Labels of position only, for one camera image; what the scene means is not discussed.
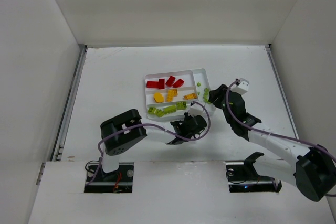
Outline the lime green studded brick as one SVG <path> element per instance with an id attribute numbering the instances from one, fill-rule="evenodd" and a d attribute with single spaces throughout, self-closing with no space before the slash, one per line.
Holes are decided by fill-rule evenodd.
<path id="1" fill-rule="evenodd" d="M 186 110 L 187 104 L 186 102 L 177 102 L 176 103 L 176 109 L 177 110 Z"/>

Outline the yellow lego brick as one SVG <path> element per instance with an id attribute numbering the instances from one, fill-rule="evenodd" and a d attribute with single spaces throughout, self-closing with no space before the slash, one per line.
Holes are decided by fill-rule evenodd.
<path id="1" fill-rule="evenodd" d="M 197 99 L 197 98 L 198 98 L 197 93 L 190 93 L 190 94 L 187 94 L 187 95 L 183 96 L 184 100 L 194 100 L 194 99 Z"/>

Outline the lime green lego brick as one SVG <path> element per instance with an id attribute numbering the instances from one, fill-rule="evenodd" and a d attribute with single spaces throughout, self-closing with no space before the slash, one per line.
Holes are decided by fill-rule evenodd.
<path id="1" fill-rule="evenodd" d="M 175 113 L 177 111 L 176 105 L 171 105 L 163 109 L 164 114 Z"/>

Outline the large lime green lego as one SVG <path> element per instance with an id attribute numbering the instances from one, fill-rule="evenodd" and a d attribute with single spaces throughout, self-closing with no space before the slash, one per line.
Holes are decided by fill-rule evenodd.
<path id="1" fill-rule="evenodd" d="M 156 108 L 156 107 L 149 107 L 148 109 L 148 114 L 149 115 L 156 115 L 157 117 L 162 117 L 165 115 L 164 111 Z"/>

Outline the white divided tray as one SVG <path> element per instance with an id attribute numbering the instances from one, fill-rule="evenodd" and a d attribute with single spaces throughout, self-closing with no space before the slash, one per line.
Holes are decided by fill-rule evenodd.
<path id="1" fill-rule="evenodd" d="M 176 71 L 176 72 L 167 72 L 167 73 L 157 73 L 157 74 L 148 74 L 145 76 L 144 81 L 158 81 L 159 79 L 164 79 L 165 83 L 169 76 L 174 76 L 177 81 L 178 79 L 184 80 L 184 84 L 179 88 L 174 87 L 167 87 L 165 86 L 164 89 L 150 89 L 145 86 L 145 101 L 146 101 L 146 109 L 147 109 L 147 118 L 153 121 L 175 121 L 182 119 L 184 117 L 184 113 L 187 112 L 190 108 L 190 104 L 193 101 L 197 101 L 204 105 L 209 112 L 210 115 L 213 115 L 215 112 L 215 107 L 211 104 L 206 103 L 203 101 L 203 97 L 209 98 L 209 92 L 207 96 L 204 96 L 204 89 L 208 88 L 210 90 L 209 81 L 207 78 L 207 73 L 204 68 L 200 69 L 192 69 L 192 70 L 183 70 L 183 71 Z M 178 95 L 174 98 L 172 102 L 166 102 L 166 96 L 169 89 L 177 89 Z M 162 93 L 164 96 L 163 103 L 156 103 L 153 96 L 156 92 Z M 184 100 L 183 96 L 190 94 L 190 93 L 198 93 L 197 99 L 194 100 Z M 175 113 L 165 114 L 162 117 L 157 117 L 156 115 L 149 115 L 148 109 L 149 107 L 156 107 L 163 110 L 165 107 L 176 105 L 177 102 L 186 102 L 187 108 L 186 110 L 177 110 Z"/>

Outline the yellow and red lego stack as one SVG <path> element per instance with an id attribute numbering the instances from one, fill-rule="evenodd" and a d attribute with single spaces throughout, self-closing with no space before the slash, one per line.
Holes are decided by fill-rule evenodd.
<path id="1" fill-rule="evenodd" d="M 172 102 L 177 95 L 177 89 L 169 89 L 166 96 L 166 102 Z"/>

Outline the red rounded lego brick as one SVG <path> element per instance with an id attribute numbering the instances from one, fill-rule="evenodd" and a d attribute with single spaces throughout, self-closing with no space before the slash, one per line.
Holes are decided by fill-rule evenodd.
<path id="1" fill-rule="evenodd" d="M 179 88 L 184 84 L 184 80 L 182 79 L 178 79 L 177 81 L 174 82 L 174 84 L 172 85 L 172 87 L 174 88 Z"/>

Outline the yellow rounded lego piece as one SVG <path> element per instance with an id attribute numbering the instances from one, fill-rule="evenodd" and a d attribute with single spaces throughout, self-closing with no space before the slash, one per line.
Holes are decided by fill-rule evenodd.
<path id="1" fill-rule="evenodd" d="M 156 103 L 163 103 L 164 102 L 164 96 L 162 93 L 156 92 L 153 96 Z"/>

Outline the red curved lego piece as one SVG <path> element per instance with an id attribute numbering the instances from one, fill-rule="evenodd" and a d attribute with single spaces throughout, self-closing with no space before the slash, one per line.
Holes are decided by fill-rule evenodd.
<path id="1" fill-rule="evenodd" d="M 167 87 L 172 87 L 173 84 L 174 84 L 174 82 L 175 82 L 175 79 L 176 79 L 176 78 L 175 78 L 174 76 L 169 76 L 169 78 L 167 79 L 165 85 L 166 85 Z"/>

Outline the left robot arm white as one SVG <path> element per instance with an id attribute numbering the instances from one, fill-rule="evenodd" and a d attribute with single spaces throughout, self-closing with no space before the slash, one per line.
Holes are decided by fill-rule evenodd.
<path id="1" fill-rule="evenodd" d="M 181 145 L 204 138 L 211 126 L 210 115 L 206 117 L 184 113 L 182 120 L 154 122 L 142 119 L 138 110 L 131 109 L 100 125 L 101 141 L 98 143 L 99 162 L 104 173 L 119 168 L 120 155 L 147 136 L 166 145 Z"/>

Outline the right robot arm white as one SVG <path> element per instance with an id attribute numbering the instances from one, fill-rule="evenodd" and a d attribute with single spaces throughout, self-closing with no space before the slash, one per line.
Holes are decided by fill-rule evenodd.
<path id="1" fill-rule="evenodd" d="M 271 131 L 261 119 L 246 111 L 242 97 L 248 82 L 235 80 L 230 86 L 221 84 L 209 92 L 209 102 L 223 111 L 231 130 L 248 142 L 264 147 L 279 157 L 267 160 L 263 153 L 245 159 L 251 172 L 295 186 L 306 198 L 319 202 L 332 197 L 335 187 L 335 157 L 321 145 L 280 135 Z"/>

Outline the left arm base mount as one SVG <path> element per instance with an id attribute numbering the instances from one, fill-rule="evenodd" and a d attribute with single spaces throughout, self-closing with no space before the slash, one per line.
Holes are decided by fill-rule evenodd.
<path id="1" fill-rule="evenodd" d="M 120 163 L 119 168 L 106 173 L 99 162 L 89 161 L 85 165 L 86 181 L 84 193 L 87 194 L 128 194 L 133 191 L 134 163 Z"/>

